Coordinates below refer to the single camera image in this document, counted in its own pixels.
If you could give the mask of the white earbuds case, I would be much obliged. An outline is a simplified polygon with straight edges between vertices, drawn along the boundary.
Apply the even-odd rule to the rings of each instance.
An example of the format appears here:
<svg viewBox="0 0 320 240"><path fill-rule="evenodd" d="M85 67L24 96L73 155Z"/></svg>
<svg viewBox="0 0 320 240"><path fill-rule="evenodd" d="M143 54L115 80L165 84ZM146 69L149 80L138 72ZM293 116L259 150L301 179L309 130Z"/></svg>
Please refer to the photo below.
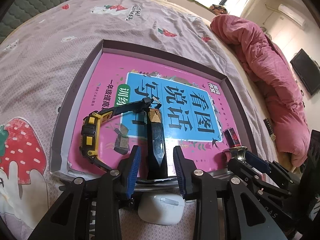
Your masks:
<svg viewBox="0 0 320 240"><path fill-rule="evenodd" d="M184 207L185 201L178 194L147 192L142 195L138 215L147 223L176 225L182 219Z"/></svg>

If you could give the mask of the yellow black wrist watch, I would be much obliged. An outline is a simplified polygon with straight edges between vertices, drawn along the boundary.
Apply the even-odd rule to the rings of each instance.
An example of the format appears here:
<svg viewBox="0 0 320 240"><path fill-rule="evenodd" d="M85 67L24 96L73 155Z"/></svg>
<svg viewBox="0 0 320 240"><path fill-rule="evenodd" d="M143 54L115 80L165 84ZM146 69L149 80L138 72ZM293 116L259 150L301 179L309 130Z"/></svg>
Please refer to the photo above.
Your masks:
<svg viewBox="0 0 320 240"><path fill-rule="evenodd" d="M146 97L142 98L142 100L140 101L130 102L120 106L107 108L99 112L93 111L92 113L90 113L83 119L81 128L81 141L79 149L82 156L103 171L112 170L112 168L105 164L102 160L100 160L98 156L101 124L110 120L114 116L118 116L130 111L147 112L151 109L151 105L154 102L156 102L155 109L160 109L162 104L157 98Z"/></svg>

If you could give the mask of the red lipstick box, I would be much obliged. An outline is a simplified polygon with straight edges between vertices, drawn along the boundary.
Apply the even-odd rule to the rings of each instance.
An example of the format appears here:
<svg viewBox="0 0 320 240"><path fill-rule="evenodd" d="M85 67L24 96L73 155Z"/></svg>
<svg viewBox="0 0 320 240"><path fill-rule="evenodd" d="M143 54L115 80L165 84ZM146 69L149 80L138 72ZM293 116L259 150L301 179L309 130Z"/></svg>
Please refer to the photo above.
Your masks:
<svg viewBox="0 0 320 240"><path fill-rule="evenodd" d="M234 128L228 128L224 132L225 139L229 148L240 147L240 140L234 130Z"/></svg>

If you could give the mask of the pink Chinese workbook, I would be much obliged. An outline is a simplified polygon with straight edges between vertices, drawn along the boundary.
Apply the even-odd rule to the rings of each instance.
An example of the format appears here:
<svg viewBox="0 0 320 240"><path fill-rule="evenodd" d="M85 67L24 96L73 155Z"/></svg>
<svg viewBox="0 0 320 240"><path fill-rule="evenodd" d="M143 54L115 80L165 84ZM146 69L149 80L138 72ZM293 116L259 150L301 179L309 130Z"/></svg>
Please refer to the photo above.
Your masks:
<svg viewBox="0 0 320 240"><path fill-rule="evenodd" d="M162 104L168 175L173 176L172 152L180 146L186 158L204 171L225 167L223 135L237 127L227 99L217 82L164 64L103 53L86 77L84 96L68 152L68 169L86 174L101 170L80 152L84 117L93 111L155 97Z"/></svg>

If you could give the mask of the purple cardboard box tray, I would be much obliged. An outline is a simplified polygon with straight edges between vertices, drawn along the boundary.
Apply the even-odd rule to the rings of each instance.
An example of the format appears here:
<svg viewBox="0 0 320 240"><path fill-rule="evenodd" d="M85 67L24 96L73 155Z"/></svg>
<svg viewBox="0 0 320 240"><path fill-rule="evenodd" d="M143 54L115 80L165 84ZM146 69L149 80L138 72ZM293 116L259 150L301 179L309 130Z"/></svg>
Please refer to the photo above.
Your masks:
<svg viewBox="0 0 320 240"><path fill-rule="evenodd" d="M51 142L50 172L52 174L65 180L72 180L76 177L90 180L103 173L100 168L101 174L70 171L67 163L78 111L85 92L86 77L89 69L97 65L103 53L135 57L164 64L219 83L232 111L237 127L235 132L241 146L246 146L253 153L257 152L257 146L244 104L240 102L228 76L172 53L132 43L103 40L98 43L83 63L63 100ZM117 167L121 159L128 157L135 145L141 148L142 153L142 162L139 170L140 182L149 183L151 180L148 180L146 164L148 154L147 114L145 112L130 111L115 116L101 124L98 156L100 160L111 168Z"/></svg>

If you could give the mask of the pink quilted duvet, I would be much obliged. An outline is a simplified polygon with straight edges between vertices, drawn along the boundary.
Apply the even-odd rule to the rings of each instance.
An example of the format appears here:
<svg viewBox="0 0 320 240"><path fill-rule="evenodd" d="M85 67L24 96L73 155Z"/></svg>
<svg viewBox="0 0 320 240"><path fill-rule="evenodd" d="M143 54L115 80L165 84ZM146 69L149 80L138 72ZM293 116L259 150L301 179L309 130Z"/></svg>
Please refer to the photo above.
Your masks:
<svg viewBox="0 0 320 240"><path fill-rule="evenodd" d="M252 21L219 15L213 18L210 28L233 48L243 69L263 95L278 152L289 153L291 164L300 167L307 159L310 130L300 88L284 54Z"/></svg>

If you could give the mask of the strawberry print bed sheet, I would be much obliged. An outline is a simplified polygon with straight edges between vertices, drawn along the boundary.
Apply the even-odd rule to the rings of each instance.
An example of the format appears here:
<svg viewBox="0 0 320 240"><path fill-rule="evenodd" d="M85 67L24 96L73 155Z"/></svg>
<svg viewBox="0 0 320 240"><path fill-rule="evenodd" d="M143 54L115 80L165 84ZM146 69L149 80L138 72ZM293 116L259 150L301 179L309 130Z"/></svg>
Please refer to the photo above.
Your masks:
<svg viewBox="0 0 320 240"><path fill-rule="evenodd" d="M13 31L1 44L1 128L29 125L48 159L58 108L85 59L101 40L140 44L227 75L249 120L258 154L276 160L264 100L210 22L164 0L69 0Z"/></svg>

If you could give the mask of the white air conditioner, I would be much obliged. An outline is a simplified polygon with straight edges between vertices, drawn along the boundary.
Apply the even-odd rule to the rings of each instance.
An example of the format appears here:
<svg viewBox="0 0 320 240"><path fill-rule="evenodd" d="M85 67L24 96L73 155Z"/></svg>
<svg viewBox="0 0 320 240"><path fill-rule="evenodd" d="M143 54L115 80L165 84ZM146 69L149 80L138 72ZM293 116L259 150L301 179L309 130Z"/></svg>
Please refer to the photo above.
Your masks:
<svg viewBox="0 0 320 240"><path fill-rule="evenodd" d="M288 8L287 6L280 4L278 7L278 10L286 15L287 17L291 18L294 22L296 22L300 27L304 27L305 25L305 19L294 12L292 9Z"/></svg>

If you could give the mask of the brown patterned bag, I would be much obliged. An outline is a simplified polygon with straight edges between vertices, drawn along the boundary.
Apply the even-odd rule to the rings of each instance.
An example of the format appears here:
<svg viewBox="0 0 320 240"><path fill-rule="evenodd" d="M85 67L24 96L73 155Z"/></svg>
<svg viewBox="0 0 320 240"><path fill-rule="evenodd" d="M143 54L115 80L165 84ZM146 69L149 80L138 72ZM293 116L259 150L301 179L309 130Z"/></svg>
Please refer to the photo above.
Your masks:
<svg viewBox="0 0 320 240"><path fill-rule="evenodd" d="M212 4L209 9L212 11L212 13L214 13L215 15L224 15L224 14L228 14L227 9L222 6L222 5L215 5Z"/></svg>

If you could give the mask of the wall mounted black television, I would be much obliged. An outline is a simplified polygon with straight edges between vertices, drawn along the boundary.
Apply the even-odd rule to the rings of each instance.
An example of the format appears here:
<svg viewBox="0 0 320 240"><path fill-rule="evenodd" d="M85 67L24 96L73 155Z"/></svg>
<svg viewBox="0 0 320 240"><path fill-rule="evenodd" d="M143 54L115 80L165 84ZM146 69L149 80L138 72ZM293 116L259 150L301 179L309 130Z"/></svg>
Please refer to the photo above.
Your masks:
<svg viewBox="0 0 320 240"><path fill-rule="evenodd" d="M319 65L303 49L290 61L310 95L319 91Z"/></svg>

